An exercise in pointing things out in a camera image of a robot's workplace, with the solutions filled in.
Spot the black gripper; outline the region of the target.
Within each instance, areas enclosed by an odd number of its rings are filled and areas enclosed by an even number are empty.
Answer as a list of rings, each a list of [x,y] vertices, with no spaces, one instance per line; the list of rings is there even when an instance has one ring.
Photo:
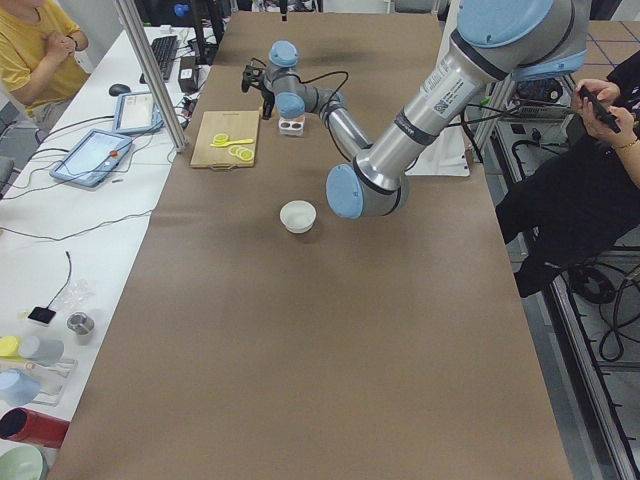
[[[263,90],[261,95],[263,98],[262,119],[269,120],[272,117],[275,106],[275,95],[270,90]]]

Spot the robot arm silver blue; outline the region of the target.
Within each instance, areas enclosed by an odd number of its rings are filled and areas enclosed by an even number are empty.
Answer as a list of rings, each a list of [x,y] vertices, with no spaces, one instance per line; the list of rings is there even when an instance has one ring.
[[[406,169],[485,85],[556,77],[577,71],[586,57],[588,1],[463,1],[449,49],[414,98],[376,140],[370,141],[332,90],[304,85],[298,51],[275,42],[257,87],[278,113],[293,119],[315,113],[350,155],[331,169],[326,198],[339,217],[386,216],[402,207]]]

